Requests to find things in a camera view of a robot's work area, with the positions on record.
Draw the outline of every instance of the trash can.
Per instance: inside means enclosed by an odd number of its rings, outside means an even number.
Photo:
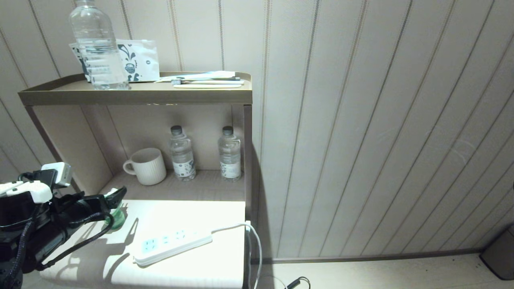
[[[514,280],[514,225],[499,235],[480,259],[498,278]]]

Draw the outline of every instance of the floor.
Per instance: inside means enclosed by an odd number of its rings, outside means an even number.
[[[379,289],[512,289],[514,281],[501,281],[477,254],[369,262],[299,263],[265,265],[259,289],[281,289],[273,275],[289,284],[306,276],[316,288]],[[23,289],[71,289],[41,280],[36,272],[24,276]],[[296,289],[307,289],[301,283]]]

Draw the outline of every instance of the white ceramic mug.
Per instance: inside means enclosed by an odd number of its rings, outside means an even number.
[[[166,167],[159,149],[148,148],[135,152],[123,164],[125,172],[136,175],[137,180],[145,186],[160,183],[166,177]]]

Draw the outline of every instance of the white power strip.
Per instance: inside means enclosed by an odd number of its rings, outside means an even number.
[[[148,266],[162,259],[212,242],[212,232],[178,230],[170,234],[144,240],[134,253],[134,262]]]

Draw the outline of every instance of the plastic water bottle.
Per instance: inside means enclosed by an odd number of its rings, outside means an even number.
[[[94,0],[75,3],[69,21],[93,87],[130,89],[109,16],[95,6]]]
[[[234,135],[233,127],[223,127],[218,149],[222,179],[229,182],[237,181],[241,178],[241,140]]]
[[[187,182],[196,176],[196,168],[193,158],[191,140],[182,131],[182,127],[174,125],[171,127],[171,161],[175,175],[181,181]]]

